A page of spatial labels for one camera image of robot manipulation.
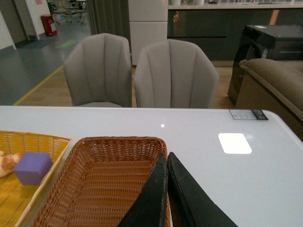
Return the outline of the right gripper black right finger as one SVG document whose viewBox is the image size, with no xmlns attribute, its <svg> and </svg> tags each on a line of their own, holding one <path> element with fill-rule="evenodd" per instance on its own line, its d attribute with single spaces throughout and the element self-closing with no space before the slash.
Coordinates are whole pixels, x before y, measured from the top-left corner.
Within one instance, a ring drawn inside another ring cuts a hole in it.
<svg viewBox="0 0 303 227">
<path fill-rule="evenodd" d="M 174 153 L 168 156 L 168 193 L 175 227 L 237 226 L 205 193 Z"/>
</svg>

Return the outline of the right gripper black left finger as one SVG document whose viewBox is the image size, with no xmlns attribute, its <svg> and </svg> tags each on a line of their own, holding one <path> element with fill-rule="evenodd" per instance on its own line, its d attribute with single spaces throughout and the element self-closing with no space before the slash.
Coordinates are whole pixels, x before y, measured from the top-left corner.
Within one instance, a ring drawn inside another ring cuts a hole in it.
<svg viewBox="0 0 303 227">
<path fill-rule="evenodd" d="M 166 224 L 168 167 L 160 153 L 137 199 L 119 227 L 164 227 Z"/>
</svg>

